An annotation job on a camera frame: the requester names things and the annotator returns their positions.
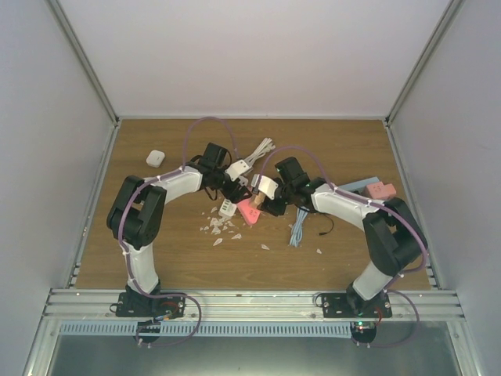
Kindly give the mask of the pink triangular power socket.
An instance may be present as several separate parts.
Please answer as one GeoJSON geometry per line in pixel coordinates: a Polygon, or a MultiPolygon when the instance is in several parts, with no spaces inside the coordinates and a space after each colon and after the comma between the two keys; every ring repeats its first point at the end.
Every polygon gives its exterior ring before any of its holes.
{"type": "Polygon", "coordinates": [[[236,206],[248,226],[253,226],[258,222],[261,212],[255,206],[252,198],[242,200],[236,206]]]}

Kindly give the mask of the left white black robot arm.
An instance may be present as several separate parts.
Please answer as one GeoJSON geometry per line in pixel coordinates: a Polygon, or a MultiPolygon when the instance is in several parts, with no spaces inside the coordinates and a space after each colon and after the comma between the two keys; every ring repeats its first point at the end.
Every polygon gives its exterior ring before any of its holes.
{"type": "Polygon", "coordinates": [[[201,190],[221,193],[237,204],[251,196],[241,178],[251,170],[244,159],[225,165],[227,149],[208,143],[200,156],[172,172],[143,179],[130,175],[124,179],[106,219],[121,247],[128,271],[127,286],[138,293],[134,307],[143,316],[159,312],[160,286],[153,259],[153,242],[160,231],[164,206],[186,194],[201,190]]]}

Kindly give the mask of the white power strip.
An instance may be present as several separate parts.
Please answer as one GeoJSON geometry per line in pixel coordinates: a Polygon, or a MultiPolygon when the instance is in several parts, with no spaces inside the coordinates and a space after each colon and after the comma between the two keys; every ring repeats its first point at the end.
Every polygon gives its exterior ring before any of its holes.
{"type": "Polygon", "coordinates": [[[232,203],[228,199],[225,199],[218,210],[218,214],[222,218],[231,219],[235,215],[236,209],[237,209],[236,204],[232,203]]]}

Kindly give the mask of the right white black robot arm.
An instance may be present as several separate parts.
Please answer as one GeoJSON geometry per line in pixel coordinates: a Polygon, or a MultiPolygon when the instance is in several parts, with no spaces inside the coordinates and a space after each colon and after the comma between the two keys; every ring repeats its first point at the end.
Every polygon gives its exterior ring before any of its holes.
{"type": "Polygon", "coordinates": [[[346,290],[347,308],[353,316],[371,312],[380,293],[418,257],[426,264],[427,240],[403,200],[364,197],[334,185],[325,176],[310,179],[295,157],[277,163],[276,171],[278,178],[258,173],[252,179],[254,191],[265,197],[258,205],[260,210],[278,216],[293,204],[308,212],[335,216],[365,234],[369,263],[346,290]]]}

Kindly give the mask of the light blue power strip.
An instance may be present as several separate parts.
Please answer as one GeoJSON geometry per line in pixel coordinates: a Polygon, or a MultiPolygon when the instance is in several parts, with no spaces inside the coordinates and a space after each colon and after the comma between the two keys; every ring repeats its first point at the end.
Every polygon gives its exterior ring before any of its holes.
{"type": "Polygon", "coordinates": [[[363,191],[369,184],[379,183],[379,182],[380,180],[376,176],[374,176],[367,179],[361,179],[352,183],[340,185],[339,188],[349,192],[355,192],[355,191],[360,192],[363,191]]]}

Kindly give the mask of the pink block socket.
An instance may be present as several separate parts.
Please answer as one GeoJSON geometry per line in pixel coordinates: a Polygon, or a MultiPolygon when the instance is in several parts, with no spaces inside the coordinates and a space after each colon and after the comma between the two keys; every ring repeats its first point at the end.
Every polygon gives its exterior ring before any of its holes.
{"type": "Polygon", "coordinates": [[[396,189],[391,183],[370,183],[365,187],[365,195],[375,200],[385,201],[396,196],[396,189]]]}

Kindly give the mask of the small white charger plug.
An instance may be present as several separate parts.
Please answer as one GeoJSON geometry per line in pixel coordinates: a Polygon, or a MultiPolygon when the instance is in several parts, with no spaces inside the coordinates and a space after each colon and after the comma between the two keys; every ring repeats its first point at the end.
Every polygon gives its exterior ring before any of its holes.
{"type": "Polygon", "coordinates": [[[152,150],[146,158],[146,164],[152,168],[159,168],[165,159],[165,153],[160,150],[152,150]]]}

